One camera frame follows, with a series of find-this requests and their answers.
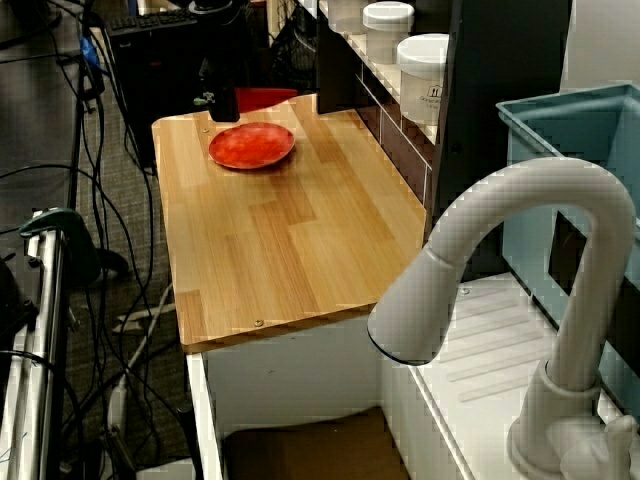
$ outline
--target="faucet spout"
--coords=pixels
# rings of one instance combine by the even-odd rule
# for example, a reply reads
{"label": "faucet spout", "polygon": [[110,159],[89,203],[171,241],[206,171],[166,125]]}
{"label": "faucet spout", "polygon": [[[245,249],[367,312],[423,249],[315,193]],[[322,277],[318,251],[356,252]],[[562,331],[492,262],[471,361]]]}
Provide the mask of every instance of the faucet spout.
{"label": "faucet spout", "polygon": [[[572,472],[567,478],[590,478],[573,476],[577,470],[571,459],[584,458],[586,448],[573,446],[585,429],[599,425],[594,416],[598,366],[635,228],[629,193],[603,168],[573,158],[540,158],[473,185],[451,204],[427,245],[382,296],[369,316],[369,336],[396,361],[420,365],[433,360],[447,334],[465,264],[477,245],[509,215],[549,204],[581,208],[591,231],[554,349],[538,365],[507,447],[513,464],[531,480],[565,478],[565,457]],[[619,453],[622,443],[614,437],[609,450],[616,461],[607,468],[628,470],[627,454]]]}
{"label": "faucet spout", "polygon": [[449,328],[465,264],[480,241],[510,215],[549,204],[581,208],[591,231],[547,373],[570,391],[594,385],[633,243],[635,208],[614,175],[574,158],[518,163],[460,195],[372,311],[368,325],[374,344],[400,362],[431,361]]}

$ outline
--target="keyboard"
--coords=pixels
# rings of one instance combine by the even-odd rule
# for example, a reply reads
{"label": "keyboard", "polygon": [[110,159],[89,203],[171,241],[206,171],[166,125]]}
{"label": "keyboard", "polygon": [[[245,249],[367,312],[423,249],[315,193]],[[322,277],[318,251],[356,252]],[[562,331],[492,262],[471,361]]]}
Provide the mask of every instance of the keyboard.
{"label": "keyboard", "polygon": [[148,13],[135,17],[116,18],[106,22],[110,34],[131,32],[133,30],[150,30],[176,25],[196,23],[196,17],[187,8],[167,10],[165,12]]}

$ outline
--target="white sink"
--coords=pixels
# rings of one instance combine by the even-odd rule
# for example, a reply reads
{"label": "white sink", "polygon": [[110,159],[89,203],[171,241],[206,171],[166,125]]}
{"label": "white sink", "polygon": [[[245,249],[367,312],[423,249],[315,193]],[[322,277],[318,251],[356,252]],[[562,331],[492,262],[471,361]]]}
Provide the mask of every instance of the white sink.
{"label": "white sink", "polygon": [[[367,315],[189,355],[205,478],[224,478],[220,446],[235,431],[380,406],[412,480],[523,479],[506,437],[555,330],[510,274],[463,289],[440,354],[423,367],[383,357]],[[605,422],[620,415],[603,400]]]}

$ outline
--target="white jar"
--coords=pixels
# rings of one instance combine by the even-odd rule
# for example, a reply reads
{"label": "white jar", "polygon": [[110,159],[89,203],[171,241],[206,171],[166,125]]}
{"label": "white jar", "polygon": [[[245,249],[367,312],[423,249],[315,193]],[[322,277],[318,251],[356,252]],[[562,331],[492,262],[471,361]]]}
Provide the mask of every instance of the white jar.
{"label": "white jar", "polygon": [[362,13],[367,27],[367,57],[373,63],[396,63],[398,44],[409,36],[414,9],[402,2],[377,2]]}
{"label": "white jar", "polygon": [[443,34],[416,35],[398,45],[400,111],[417,124],[438,125],[448,46]]}
{"label": "white jar", "polygon": [[336,33],[365,33],[362,11],[368,3],[368,0],[327,0],[329,28]]}

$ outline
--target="red object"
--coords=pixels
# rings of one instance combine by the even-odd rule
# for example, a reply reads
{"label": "red object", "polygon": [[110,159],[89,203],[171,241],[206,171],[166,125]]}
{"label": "red object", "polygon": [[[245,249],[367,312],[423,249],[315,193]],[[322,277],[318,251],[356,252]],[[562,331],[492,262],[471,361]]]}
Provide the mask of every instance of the red object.
{"label": "red object", "polygon": [[236,88],[236,101],[240,113],[272,107],[298,95],[289,88]]}
{"label": "red object", "polygon": [[245,123],[216,135],[209,144],[209,156],[229,168],[260,168],[286,157],[293,143],[293,134],[279,125]]}

